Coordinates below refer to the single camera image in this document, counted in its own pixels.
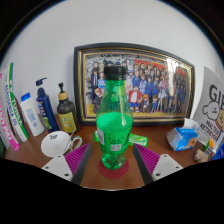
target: white bottle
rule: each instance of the white bottle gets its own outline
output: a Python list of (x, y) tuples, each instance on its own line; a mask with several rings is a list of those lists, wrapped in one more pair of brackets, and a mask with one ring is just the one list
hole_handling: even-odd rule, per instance
[(37, 114), (33, 97), (30, 96), (30, 93), (27, 93), (21, 96), (21, 101), (23, 114), (25, 115), (33, 136), (40, 135), (44, 131), (44, 126)]

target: green plastic bottle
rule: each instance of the green plastic bottle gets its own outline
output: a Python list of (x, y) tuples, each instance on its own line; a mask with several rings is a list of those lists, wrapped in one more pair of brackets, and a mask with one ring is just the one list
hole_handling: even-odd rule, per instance
[(115, 170), (125, 163), (124, 152), (129, 144), (133, 115), (124, 88), (126, 68), (104, 67), (104, 75), (106, 88), (96, 114), (96, 125), (103, 153), (102, 163)]

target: wooden table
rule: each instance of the wooden table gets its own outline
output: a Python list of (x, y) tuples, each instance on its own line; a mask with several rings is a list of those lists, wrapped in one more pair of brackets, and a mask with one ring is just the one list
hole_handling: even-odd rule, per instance
[[(52, 159), (45, 156), (41, 151), (41, 142), (48, 134), (48, 132), (45, 130), (41, 135), (34, 137), (32, 136), (32, 133), (26, 123), (25, 127), (30, 135), (29, 139), (26, 142), (22, 143), (18, 136), (16, 136), (17, 140), (20, 143), (19, 150), (14, 151), (10, 146), (10, 148), (6, 151), (4, 158), (42, 168)], [(196, 149), (202, 149), (204, 146), (200, 142), (197, 142), (193, 149), (174, 152), (166, 139), (166, 133), (174, 127), (181, 126), (166, 125), (152, 127), (133, 127), (131, 133), (148, 137), (149, 141), (147, 148), (160, 155), (170, 155), (177, 163), (179, 163), (184, 168), (190, 165), (198, 164), (193, 159), (194, 154)], [(98, 165), (102, 153), (99, 143), (94, 141), (95, 130), (96, 126), (81, 126), (80, 130), (75, 133), (75, 135), (79, 135), (83, 139), (83, 145), (90, 143), (92, 148), (92, 152), (80, 185), (92, 189), (132, 189), (144, 186), (137, 161), (133, 154), (133, 148), (131, 146), (128, 146), (125, 152), (126, 159), (129, 162), (129, 171), (127, 172), (127, 174), (125, 174), (125, 176), (113, 180), (104, 177), (99, 172)]]

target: white cup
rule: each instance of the white cup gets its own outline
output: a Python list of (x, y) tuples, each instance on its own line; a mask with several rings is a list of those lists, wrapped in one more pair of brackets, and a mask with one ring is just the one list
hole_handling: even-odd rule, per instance
[(64, 131), (55, 131), (48, 134), (41, 142), (41, 150), (48, 157), (63, 155), (68, 149), (73, 149), (73, 143), (79, 139), (74, 149), (82, 144), (82, 138), (78, 135), (72, 137)]

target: toothpaste box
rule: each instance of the toothpaste box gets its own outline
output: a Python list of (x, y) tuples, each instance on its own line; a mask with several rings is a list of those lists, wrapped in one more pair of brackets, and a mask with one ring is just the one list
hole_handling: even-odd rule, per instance
[[(97, 131), (94, 131), (94, 141), (99, 142), (99, 136)], [(128, 145), (133, 146), (133, 143), (136, 143), (142, 146), (147, 146), (148, 138), (140, 136), (140, 135), (130, 134)]]

